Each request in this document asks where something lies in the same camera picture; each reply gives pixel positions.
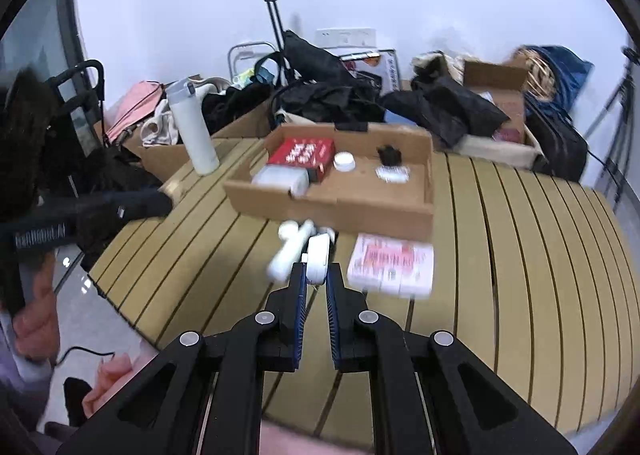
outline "white container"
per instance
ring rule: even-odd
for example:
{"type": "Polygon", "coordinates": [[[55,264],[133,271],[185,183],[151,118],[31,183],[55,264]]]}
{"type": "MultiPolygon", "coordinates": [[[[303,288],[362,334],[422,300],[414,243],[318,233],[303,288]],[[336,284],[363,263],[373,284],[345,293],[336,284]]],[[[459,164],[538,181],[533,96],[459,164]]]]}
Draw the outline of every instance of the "white container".
{"type": "Polygon", "coordinates": [[[195,92],[193,83],[186,79],[169,86],[166,99],[193,169],[198,175],[208,175],[217,170],[220,161],[202,117],[202,104],[195,92]]]}
{"type": "Polygon", "coordinates": [[[266,164],[251,179],[251,184],[286,189],[294,197],[302,197],[309,189],[309,174],[305,168],[266,164]]]}

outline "person's hand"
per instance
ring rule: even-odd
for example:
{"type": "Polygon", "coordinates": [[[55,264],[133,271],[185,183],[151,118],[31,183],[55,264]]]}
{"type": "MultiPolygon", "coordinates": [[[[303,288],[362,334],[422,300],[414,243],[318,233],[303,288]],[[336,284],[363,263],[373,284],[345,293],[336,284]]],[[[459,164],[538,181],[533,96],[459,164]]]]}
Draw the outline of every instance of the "person's hand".
{"type": "Polygon", "coordinates": [[[55,256],[46,254],[33,278],[33,301],[14,318],[15,349],[34,361],[55,358],[60,350],[56,295],[52,287],[55,265],[55,256]]]}

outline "thermos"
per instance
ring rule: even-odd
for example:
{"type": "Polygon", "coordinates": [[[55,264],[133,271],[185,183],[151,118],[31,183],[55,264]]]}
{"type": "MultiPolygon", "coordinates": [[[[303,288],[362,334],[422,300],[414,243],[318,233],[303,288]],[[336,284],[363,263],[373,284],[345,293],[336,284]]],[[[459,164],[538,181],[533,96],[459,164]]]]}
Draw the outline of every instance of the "thermos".
{"type": "Polygon", "coordinates": [[[202,117],[202,105],[196,97],[193,83],[188,79],[175,82],[167,87],[166,99],[193,169],[198,175],[212,173],[218,168],[220,161],[202,117]]]}

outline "black cable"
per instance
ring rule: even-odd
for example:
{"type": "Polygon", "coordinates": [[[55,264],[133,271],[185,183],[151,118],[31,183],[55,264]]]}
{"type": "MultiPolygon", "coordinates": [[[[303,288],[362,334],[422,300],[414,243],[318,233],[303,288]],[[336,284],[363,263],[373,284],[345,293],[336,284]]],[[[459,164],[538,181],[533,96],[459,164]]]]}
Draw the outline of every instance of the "black cable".
{"type": "MultiPolygon", "coordinates": [[[[626,92],[626,105],[629,107],[628,114],[626,114],[626,155],[625,165],[622,167],[622,178],[626,182],[626,175],[629,173],[629,165],[631,161],[631,152],[634,145],[634,93],[635,88],[633,83],[629,85],[626,92]]],[[[622,197],[623,183],[618,187],[616,198],[614,200],[613,210],[614,212],[618,208],[620,203],[620,197],[622,197]]]]}
{"type": "Polygon", "coordinates": [[[605,171],[610,175],[611,180],[616,184],[616,186],[620,186],[620,183],[616,180],[616,176],[615,174],[609,169],[609,166],[607,166],[606,164],[604,164],[604,162],[602,161],[602,159],[600,159],[599,157],[597,157],[596,155],[593,154],[593,152],[591,150],[588,150],[587,153],[589,155],[591,155],[596,161],[598,161],[600,164],[602,164],[602,167],[605,169],[605,171]]]}
{"type": "Polygon", "coordinates": [[[74,346],[74,347],[69,348],[69,349],[64,353],[64,355],[63,355],[63,356],[62,356],[58,361],[56,361],[56,363],[55,363],[55,365],[53,365],[53,367],[54,367],[54,368],[59,367],[62,363],[64,363],[64,362],[65,362],[65,359],[66,359],[66,356],[68,356],[68,355],[69,355],[72,351],[74,351],[74,350],[80,350],[80,351],[82,351],[82,352],[86,352],[86,353],[89,353],[89,354],[93,354],[94,356],[100,356],[101,358],[105,358],[106,356],[111,356],[111,359],[113,359],[113,358],[114,358],[114,356],[116,355],[116,353],[115,353],[115,352],[105,352],[105,353],[102,353],[102,352],[96,352],[96,351],[92,351],[91,349],[86,349],[86,348],[84,348],[84,347],[79,347],[79,346],[77,346],[77,345],[76,345],[76,346],[74,346]]]}

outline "cardboard box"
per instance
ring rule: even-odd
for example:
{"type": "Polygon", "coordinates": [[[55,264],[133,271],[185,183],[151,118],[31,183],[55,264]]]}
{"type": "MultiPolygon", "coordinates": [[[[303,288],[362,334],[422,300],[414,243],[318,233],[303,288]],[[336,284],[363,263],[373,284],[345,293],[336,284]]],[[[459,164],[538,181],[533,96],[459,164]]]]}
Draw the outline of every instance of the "cardboard box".
{"type": "MultiPolygon", "coordinates": [[[[239,138],[239,137],[264,137],[269,134],[271,128],[267,117],[269,101],[256,106],[251,112],[238,117],[225,128],[218,130],[211,138],[239,138]]],[[[100,122],[96,123],[95,130],[100,135],[100,122]]],[[[142,167],[155,175],[160,181],[165,182],[171,175],[189,160],[189,154],[183,144],[175,146],[152,146],[145,148],[140,139],[140,127],[129,137],[123,146],[140,157],[142,167]]]]}
{"type": "Polygon", "coordinates": [[[477,157],[527,170],[533,168],[539,156],[544,157],[540,143],[526,126],[523,144],[465,135],[453,151],[466,157],[477,157]]]}
{"type": "MultiPolygon", "coordinates": [[[[478,137],[465,135],[453,149],[446,149],[440,140],[434,136],[434,149],[436,151],[453,151],[467,157],[478,157],[492,162],[499,162],[514,168],[531,169],[544,157],[540,143],[524,124],[524,100],[522,88],[525,85],[527,75],[522,73],[517,64],[495,65],[492,63],[466,61],[465,62],[465,86],[475,92],[489,92],[496,105],[515,120],[507,121],[504,126],[519,128],[522,124],[522,143],[497,141],[491,137],[478,137]]],[[[441,72],[449,74],[445,65],[441,72]]],[[[403,80],[403,90],[411,90],[411,82],[403,80]]]]}
{"type": "Polygon", "coordinates": [[[273,220],[310,218],[338,231],[431,242],[433,145],[428,132],[385,124],[370,124],[366,132],[340,131],[332,124],[284,124],[267,136],[264,148],[271,154],[287,137],[332,138],[337,152],[354,155],[356,168],[331,168],[322,183],[293,198],[287,191],[251,184],[250,165],[262,153],[257,151],[224,184],[237,212],[273,220]],[[386,183],[376,175],[377,148],[386,144],[402,152],[402,164],[410,169],[405,184],[386,183]]]}
{"type": "Polygon", "coordinates": [[[355,78],[367,80],[381,96],[400,90],[398,57],[393,49],[350,53],[340,56],[355,78]]]}
{"type": "Polygon", "coordinates": [[[465,61],[463,85],[476,94],[489,92],[494,104],[510,120],[500,130],[517,132],[517,142],[524,143],[524,100],[522,89],[526,85],[528,70],[521,67],[496,65],[480,61],[465,61]]]}

